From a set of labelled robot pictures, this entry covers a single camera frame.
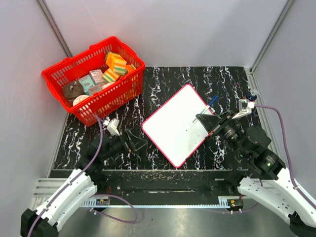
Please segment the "blue capped whiteboard marker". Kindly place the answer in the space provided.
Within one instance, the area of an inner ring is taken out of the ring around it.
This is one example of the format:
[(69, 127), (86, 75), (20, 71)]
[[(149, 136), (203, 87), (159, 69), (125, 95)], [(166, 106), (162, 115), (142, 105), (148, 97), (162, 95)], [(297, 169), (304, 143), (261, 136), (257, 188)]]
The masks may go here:
[[(219, 99), (219, 96), (218, 95), (215, 95), (212, 97), (212, 99), (208, 102), (208, 104), (205, 106), (205, 108), (201, 111), (201, 114), (205, 114), (209, 109), (210, 107)], [(194, 126), (194, 124), (197, 122), (197, 118), (195, 118), (191, 123), (190, 125), (188, 126), (188, 128), (185, 130), (185, 131), (188, 131), (191, 127)]]

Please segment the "pink framed whiteboard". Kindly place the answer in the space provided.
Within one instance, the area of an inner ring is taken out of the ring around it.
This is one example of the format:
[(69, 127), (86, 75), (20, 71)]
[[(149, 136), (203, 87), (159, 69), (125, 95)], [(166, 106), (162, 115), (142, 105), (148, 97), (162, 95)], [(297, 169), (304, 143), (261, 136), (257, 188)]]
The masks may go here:
[(181, 167), (208, 136), (200, 122), (188, 128), (205, 106), (193, 86), (186, 84), (141, 125), (145, 134), (176, 168)]

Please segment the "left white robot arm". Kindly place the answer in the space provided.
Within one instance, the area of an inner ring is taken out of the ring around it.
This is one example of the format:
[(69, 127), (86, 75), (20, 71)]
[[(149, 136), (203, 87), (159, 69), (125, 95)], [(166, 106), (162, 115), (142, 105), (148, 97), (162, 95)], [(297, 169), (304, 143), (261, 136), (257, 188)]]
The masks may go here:
[(35, 210), (26, 209), (21, 215), (22, 237), (57, 237), (67, 220), (93, 195), (106, 192), (106, 177), (102, 174), (104, 161), (122, 153), (135, 153), (147, 145), (147, 141), (129, 130), (109, 138), (100, 137), (91, 143), (79, 167), (54, 194)]

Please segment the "pink box lower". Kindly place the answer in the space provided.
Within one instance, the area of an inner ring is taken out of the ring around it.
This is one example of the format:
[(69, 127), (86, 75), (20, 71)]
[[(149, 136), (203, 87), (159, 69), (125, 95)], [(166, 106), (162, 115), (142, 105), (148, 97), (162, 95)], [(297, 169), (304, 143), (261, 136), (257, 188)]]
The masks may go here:
[(102, 85), (95, 85), (95, 86), (91, 86), (89, 89), (88, 89), (88, 94), (89, 96), (93, 96), (95, 93), (98, 93), (102, 91)]

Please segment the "striped sponge lower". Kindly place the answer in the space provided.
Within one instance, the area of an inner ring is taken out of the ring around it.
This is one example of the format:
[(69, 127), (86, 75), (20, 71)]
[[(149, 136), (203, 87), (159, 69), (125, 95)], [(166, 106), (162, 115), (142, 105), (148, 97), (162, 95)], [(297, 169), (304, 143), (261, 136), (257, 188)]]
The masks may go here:
[(110, 82), (116, 82), (120, 78), (120, 75), (114, 72), (112, 69), (108, 68), (103, 73), (102, 78), (108, 83), (110, 83)]

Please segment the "red plastic shopping basket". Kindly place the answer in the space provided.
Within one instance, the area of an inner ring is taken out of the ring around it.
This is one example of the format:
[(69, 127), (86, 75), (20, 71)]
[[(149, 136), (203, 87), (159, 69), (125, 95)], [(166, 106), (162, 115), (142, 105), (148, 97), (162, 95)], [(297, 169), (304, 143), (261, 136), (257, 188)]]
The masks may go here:
[[(119, 78), (114, 84), (77, 105), (72, 105), (64, 96), (63, 87), (88, 75), (92, 70), (106, 70), (108, 66), (104, 59), (109, 51), (118, 53), (127, 63), (133, 64), (135, 71)], [(97, 122), (97, 117), (104, 118), (143, 92), (144, 71), (145, 63), (137, 54), (127, 44), (112, 36), (91, 45), (89, 49), (74, 57), (65, 58), (41, 74), (51, 94), (64, 109), (90, 127)]]

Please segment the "pink round pastry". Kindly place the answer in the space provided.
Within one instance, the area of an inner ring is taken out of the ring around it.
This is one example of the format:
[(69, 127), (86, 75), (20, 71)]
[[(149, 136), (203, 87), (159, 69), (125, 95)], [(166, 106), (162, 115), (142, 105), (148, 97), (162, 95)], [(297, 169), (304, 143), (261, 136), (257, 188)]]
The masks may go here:
[(73, 106), (78, 105), (79, 103), (81, 103), (82, 101), (84, 101), (84, 100), (87, 99), (87, 98), (89, 98), (89, 96), (86, 95), (86, 94), (83, 94), (83, 95), (78, 96), (78, 97), (73, 101)]

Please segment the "pink small box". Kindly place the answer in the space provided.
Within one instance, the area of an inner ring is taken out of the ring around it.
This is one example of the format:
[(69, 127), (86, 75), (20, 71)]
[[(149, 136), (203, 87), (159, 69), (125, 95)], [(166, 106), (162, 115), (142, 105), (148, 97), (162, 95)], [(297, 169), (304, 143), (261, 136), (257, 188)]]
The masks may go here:
[(90, 71), (89, 75), (95, 85), (106, 83), (106, 81), (103, 78), (103, 72), (100, 69)]

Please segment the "teal small box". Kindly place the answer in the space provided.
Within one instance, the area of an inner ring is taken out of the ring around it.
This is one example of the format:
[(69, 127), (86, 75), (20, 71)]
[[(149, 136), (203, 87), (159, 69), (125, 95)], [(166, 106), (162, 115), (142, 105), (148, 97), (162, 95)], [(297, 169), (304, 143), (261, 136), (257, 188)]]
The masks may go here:
[(78, 81), (82, 85), (84, 93), (86, 95), (89, 95), (89, 89), (91, 87), (95, 86), (95, 83), (94, 83), (93, 79), (91, 78), (91, 76), (86, 75), (86, 76), (80, 78)]

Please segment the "striped sponge stack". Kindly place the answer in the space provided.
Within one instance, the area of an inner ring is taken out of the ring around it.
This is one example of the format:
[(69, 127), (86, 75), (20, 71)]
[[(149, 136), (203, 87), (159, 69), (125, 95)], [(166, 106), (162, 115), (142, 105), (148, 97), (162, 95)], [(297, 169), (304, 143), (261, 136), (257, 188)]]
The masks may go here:
[(119, 75), (126, 74), (127, 62), (117, 53), (108, 52), (105, 57), (107, 66)]

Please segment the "brown round bread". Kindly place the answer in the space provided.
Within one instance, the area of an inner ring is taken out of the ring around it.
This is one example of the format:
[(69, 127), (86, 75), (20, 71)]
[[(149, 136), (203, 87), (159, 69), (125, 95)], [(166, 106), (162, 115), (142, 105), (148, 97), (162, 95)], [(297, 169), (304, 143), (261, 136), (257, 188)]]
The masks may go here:
[(80, 95), (83, 95), (84, 90), (83, 90), (83, 86), (77, 80), (75, 80), (66, 84), (62, 88), (62, 93), (67, 100), (72, 101), (72, 100), (75, 100)]

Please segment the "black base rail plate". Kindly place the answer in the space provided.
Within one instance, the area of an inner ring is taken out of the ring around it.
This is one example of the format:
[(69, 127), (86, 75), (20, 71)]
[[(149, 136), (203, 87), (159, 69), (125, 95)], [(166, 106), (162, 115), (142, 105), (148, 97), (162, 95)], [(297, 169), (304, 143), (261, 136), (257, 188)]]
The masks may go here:
[(219, 196), (239, 197), (225, 182), (231, 170), (104, 170), (97, 193), (120, 196), (132, 205), (216, 204)]

